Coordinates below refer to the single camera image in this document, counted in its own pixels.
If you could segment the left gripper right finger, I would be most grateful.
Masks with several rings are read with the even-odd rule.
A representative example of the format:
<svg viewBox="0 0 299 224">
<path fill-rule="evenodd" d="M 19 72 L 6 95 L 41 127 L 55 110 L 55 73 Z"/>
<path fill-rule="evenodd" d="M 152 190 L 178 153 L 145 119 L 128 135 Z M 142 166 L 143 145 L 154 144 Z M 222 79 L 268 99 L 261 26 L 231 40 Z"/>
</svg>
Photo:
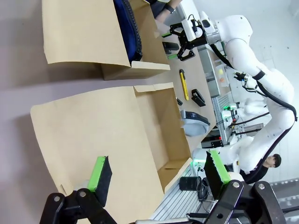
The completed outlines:
<svg viewBox="0 0 299 224">
<path fill-rule="evenodd" d="M 227 224 L 235 210 L 240 210 L 251 224 L 285 224 L 284 213 L 270 184 L 265 181 L 248 185 L 232 179 L 218 152 L 207 151 L 204 171 L 217 203 L 204 224 Z"/>
</svg>

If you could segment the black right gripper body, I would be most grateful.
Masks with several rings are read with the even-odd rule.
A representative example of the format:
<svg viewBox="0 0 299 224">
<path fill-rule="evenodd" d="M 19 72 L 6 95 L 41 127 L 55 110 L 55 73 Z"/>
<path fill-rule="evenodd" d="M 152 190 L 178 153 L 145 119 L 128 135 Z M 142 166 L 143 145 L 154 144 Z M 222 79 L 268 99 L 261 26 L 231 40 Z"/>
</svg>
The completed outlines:
<svg viewBox="0 0 299 224">
<path fill-rule="evenodd" d="M 184 38 L 185 38 L 184 44 L 183 44 L 184 49 L 193 49 L 193 48 L 196 48 L 196 47 L 207 44 L 207 39 L 206 39 L 205 33 L 203 33 L 201 35 L 201 37 L 198 37 L 198 38 L 195 38 L 192 41 L 189 41 L 188 38 L 187 38 L 187 34 L 185 32 Z"/>
</svg>

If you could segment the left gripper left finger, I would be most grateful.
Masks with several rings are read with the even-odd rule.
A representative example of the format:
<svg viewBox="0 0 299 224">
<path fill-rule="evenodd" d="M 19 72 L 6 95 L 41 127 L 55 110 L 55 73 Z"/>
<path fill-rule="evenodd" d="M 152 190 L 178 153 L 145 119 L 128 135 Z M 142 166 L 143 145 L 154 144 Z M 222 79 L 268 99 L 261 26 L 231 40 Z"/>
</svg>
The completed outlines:
<svg viewBox="0 0 299 224">
<path fill-rule="evenodd" d="M 116 221 L 105 210 L 112 177 L 108 156 L 97 158 L 86 188 L 70 195 L 51 193 L 47 197 L 41 224 L 76 224 L 88 219 L 92 224 L 114 224 Z"/>
</svg>

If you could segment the person's hand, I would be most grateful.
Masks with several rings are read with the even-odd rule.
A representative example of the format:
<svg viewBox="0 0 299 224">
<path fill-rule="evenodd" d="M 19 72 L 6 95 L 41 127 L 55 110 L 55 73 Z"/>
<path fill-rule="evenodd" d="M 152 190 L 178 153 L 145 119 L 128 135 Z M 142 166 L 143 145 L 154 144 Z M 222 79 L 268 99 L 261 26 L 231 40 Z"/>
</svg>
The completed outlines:
<svg viewBox="0 0 299 224">
<path fill-rule="evenodd" d="M 164 23 L 169 14 L 170 13 L 168 11 L 162 11 L 155 17 L 155 20 L 159 21 L 160 23 Z"/>
</svg>

